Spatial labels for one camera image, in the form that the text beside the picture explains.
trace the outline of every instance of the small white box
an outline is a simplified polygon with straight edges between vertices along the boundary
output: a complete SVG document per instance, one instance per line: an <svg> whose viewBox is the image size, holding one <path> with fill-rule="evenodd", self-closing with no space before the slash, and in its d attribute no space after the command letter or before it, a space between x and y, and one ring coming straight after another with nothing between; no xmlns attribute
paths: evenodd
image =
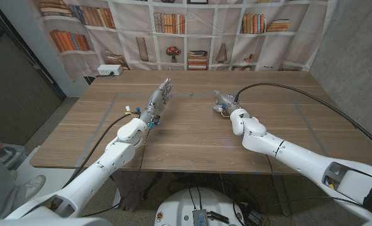
<svg viewBox="0 0 372 226"><path fill-rule="evenodd" d="M123 71L121 65L101 65L98 68L99 75L110 75L113 72L113 75L120 75Z"/></svg>

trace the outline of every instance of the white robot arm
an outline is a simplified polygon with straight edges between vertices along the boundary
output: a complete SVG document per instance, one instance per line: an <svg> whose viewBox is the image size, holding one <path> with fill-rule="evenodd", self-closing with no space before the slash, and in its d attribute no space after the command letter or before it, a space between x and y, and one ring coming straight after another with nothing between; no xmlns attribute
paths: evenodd
<svg viewBox="0 0 372 226"><path fill-rule="evenodd" d="M141 144L141 136L154 123L159 123L159 113L171 98L172 84L167 78L154 91L140 118L134 118L118 130L105 149L105 153L65 188L45 195L20 206L6 217L6 220L37 218L74 218L79 216L88 201L95 195L109 176L127 164L134 157L135 149ZM51 210L51 203L58 208Z"/></svg>
<svg viewBox="0 0 372 226"><path fill-rule="evenodd" d="M214 110L229 114L233 133L243 134L242 145L257 153L267 154L312 180L338 204L365 219L372 220L372 166L343 159L329 158L300 147L266 131L257 118L234 102L233 95L218 91Z"/></svg>

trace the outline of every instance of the wood grain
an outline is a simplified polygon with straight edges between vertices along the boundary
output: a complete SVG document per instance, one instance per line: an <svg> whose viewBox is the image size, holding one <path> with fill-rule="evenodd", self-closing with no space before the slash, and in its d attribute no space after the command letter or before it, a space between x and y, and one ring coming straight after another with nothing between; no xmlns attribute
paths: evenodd
<svg viewBox="0 0 372 226"><path fill-rule="evenodd" d="M274 82L297 87L335 105L305 72L187 71L173 75L171 71L125 71L109 80L95 79L34 155L31 164L73 168L116 95L116 102L96 132L91 147L108 125L124 114L125 106L143 109L152 92L167 77L174 83L174 96L161 114L161 124L151 130L146 146L136 150L134 159L123 170L137 170L144 152L143 171L271 173L266 156L244 149L242 137L233 134L229 119L212 110L216 100L213 90L235 94L251 83ZM362 134L341 116L308 97L263 86L247 90L241 95L240 103L268 132L278 137L324 154L312 129L329 156L372 165L372 147ZM103 154L118 129L131 118L112 127L86 166ZM277 173L296 173L275 159L271 165Z"/></svg>

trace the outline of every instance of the connector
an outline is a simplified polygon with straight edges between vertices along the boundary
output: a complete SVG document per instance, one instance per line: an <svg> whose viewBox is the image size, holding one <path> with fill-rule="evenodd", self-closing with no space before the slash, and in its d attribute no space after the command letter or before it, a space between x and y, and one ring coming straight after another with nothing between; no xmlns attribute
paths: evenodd
<svg viewBox="0 0 372 226"><path fill-rule="evenodd" d="M112 75L120 75L123 71L122 66L120 65L101 65L98 68L99 75L102 76L109 76Z"/></svg>

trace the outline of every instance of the gray wall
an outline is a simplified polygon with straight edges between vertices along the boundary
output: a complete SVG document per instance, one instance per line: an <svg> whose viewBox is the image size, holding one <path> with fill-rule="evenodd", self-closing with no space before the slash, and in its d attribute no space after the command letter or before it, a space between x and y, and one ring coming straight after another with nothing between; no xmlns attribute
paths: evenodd
<svg viewBox="0 0 372 226"><path fill-rule="evenodd" d="M372 133L372 1L338 0L309 72Z"/></svg>

